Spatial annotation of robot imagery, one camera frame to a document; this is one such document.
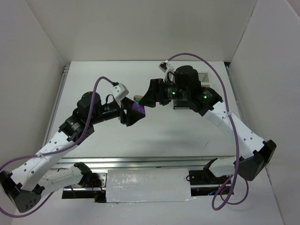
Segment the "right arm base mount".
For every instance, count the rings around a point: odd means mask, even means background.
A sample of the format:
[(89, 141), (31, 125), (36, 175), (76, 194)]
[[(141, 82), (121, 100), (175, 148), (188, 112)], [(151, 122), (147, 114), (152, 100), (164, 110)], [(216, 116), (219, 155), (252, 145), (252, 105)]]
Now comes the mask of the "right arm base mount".
[(190, 183), (191, 196), (214, 195), (229, 176), (214, 177), (204, 170), (190, 170), (186, 180)]

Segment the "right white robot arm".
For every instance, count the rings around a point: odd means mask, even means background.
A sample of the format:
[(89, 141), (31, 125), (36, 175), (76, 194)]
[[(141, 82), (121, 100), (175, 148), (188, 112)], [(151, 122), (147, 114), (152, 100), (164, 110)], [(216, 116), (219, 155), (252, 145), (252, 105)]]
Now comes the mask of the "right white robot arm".
[(140, 105), (154, 108), (173, 100), (184, 101), (195, 113), (212, 122), (239, 148), (235, 157), (213, 159), (204, 169), (210, 176), (222, 177), (237, 173), (247, 181), (253, 181), (270, 162), (276, 144), (264, 140), (249, 129), (234, 113), (231, 113), (222, 97), (211, 87), (202, 86), (197, 70), (192, 66), (174, 69), (169, 63), (159, 65), (163, 79), (151, 79), (148, 91)]

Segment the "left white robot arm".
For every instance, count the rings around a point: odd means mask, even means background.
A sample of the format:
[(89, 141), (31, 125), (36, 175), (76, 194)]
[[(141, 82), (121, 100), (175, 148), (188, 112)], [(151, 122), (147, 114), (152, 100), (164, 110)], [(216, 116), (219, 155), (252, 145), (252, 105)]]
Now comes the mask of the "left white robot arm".
[(34, 157), (11, 172), (0, 173), (0, 185), (20, 213), (33, 209), (42, 197), (66, 186), (100, 187), (99, 176), (83, 162), (53, 174), (48, 171), (92, 135), (95, 124), (118, 118), (129, 127), (145, 116), (144, 107), (127, 97), (102, 104), (99, 94), (86, 92), (73, 114)]

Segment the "purple rounded lego brick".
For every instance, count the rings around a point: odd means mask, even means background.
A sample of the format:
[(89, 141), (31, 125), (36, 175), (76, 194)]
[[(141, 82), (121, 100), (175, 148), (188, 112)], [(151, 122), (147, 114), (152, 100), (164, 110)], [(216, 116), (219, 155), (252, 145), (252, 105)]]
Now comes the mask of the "purple rounded lego brick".
[(132, 110), (145, 114), (145, 108), (143, 105), (140, 105), (139, 102), (134, 102), (132, 104)]

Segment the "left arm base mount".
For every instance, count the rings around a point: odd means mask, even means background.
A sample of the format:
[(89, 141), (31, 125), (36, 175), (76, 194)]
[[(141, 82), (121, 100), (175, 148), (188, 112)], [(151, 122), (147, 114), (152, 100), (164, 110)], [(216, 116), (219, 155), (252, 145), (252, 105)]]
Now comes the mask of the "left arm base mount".
[(79, 183), (63, 188), (62, 199), (92, 199), (96, 203), (106, 203), (107, 173), (95, 173), (83, 162), (75, 163), (81, 171)]

